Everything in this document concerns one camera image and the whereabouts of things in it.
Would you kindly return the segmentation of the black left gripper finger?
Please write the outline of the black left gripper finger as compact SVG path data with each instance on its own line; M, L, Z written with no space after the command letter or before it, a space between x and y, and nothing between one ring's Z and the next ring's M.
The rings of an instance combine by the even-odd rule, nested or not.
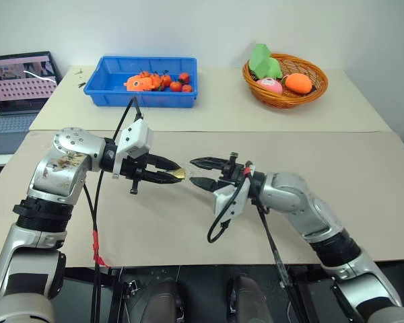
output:
M182 181L182 178L177 178L175 175L167 172L151 172L144 170L141 179L146 182L155 184L176 184Z
M153 154L148 154L147 155L147 164L153 165L157 169L161 170L178 170L180 169L180 166L165 157L159 156L159 155L153 155Z

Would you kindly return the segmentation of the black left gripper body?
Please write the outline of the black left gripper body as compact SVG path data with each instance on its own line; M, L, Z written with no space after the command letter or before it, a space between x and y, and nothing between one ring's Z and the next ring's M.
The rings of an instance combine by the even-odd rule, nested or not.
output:
M132 158L127 157L123 159L120 169L120 175L124 176L126 179L132 180L132 187L130 189L130 194L138 193L138 185L141 181L154 182L156 179L155 173L146 170L148 165L152 165L153 157L146 153L141 157Z

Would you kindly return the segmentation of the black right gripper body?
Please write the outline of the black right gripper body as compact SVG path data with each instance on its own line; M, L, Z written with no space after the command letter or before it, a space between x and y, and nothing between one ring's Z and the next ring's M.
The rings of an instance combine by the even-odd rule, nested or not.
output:
M250 166L250 162L240 164L237 162L238 153L232 152L228 159L220 159L220 170L222 175L219 177L218 186L223 188L228 185L238 186L244 182L244 170Z

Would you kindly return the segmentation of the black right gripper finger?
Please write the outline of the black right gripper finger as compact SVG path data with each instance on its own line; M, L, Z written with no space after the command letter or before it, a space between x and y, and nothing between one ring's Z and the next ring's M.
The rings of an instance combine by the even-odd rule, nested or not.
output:
M190 164L204 170L223 170L228 161L218 157L198 157L192 159Z
M201 188L208 192L215 192L216 190L218 190L222 187L221 182L219 182L218 180L214 180L214 179L206 178L206 177L191 177L190 181L192 184L194 184L198 188Z

